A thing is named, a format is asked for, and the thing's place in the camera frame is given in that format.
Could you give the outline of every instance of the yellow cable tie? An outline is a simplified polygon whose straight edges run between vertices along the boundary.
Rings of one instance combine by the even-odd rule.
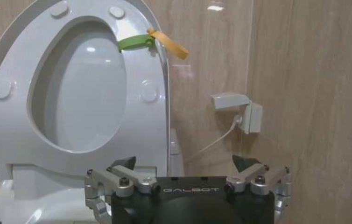
[[[186,59],[189,51],[179,44],[177,44],[162,32],[154,30],[153,28],[149,28],[146,32],[163,44],[165,48],[170,51],[171,54],[174,54],[174,56],[177,56],[182,60]]]

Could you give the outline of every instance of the white toilet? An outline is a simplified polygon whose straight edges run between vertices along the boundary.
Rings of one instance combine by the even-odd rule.
[[[0,40],[0,219],[91,224],[83,176],[135,156],[135,170],[183,175],[169,130],[162,46],[118,51],[159,29],[141,0],[37,0]]]

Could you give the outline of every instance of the power cord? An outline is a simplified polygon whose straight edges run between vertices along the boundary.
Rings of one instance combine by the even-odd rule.
[[[235,126],[239,125],[241,123],[242,123],[242,116],[241,115],[235,115],[233,117],[233,122],[231,122],[231,125],[230,125],[230,128],[229,128],[227,132],[225,132],[225,134],[215,141],[213,141],[206,147],[203,147],[202,150],[199,150],[195,154],[193,154],[191,157],[189,157],[185,160],[185,163],[189,163],[199,154],[202,154],[213,145],[215,145],[229,135],[229,133],[235,128]]]

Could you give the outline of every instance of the bolt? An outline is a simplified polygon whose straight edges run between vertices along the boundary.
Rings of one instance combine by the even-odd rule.
[[[151,181],[151,177],[146,177],[146,178],[142,180],[143,183],[149,183],[150,181]]]
[[[254,182],[258,184],[265,184],[265,177],[263,176],[257,176],[254,179]]]
[[[129,180],[126,177],[119,178],[118,185],[119,185],[121,187],[127,186],[129,183],[130,183],[130,180]]]

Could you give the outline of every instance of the tiled wall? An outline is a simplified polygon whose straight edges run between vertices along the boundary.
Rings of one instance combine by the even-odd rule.
[[[31,0],[0,0],[0,35]],[[214,112],[210,94],[245,92],[253,0],[146,0],[163,32],[189,50],[170,56],[170,123],[185,158],[227,130],[237,110]],[[189,175],[234,172],[239,132],[186,165]]]
[[[294,174],[283,223],[352,223],[352,0],[255,0],[243,153]]]

